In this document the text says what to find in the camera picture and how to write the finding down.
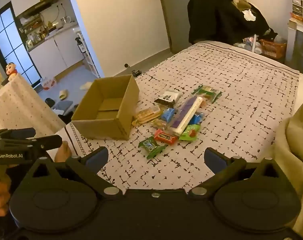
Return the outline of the person's left hand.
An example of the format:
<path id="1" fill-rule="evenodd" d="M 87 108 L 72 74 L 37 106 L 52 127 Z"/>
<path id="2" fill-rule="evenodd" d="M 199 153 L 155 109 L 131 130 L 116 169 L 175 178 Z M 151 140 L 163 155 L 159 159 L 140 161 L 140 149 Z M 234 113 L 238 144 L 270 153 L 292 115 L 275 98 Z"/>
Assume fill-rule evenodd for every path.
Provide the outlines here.
<path id="1" fill-rule="evenodd" d="M 54 162 L 55 163 L 63 163 L 69 157 L 72 156 L 71 149 L 69 148 L 68 142 L 63 141 L 62 145 L 58 148 Z M 0 217 L 4 217 L 9 210 L 8 202 L 10 200 L 10 186 L 11 179 L 7 174 L 4 174 L 0 178 Z"/>

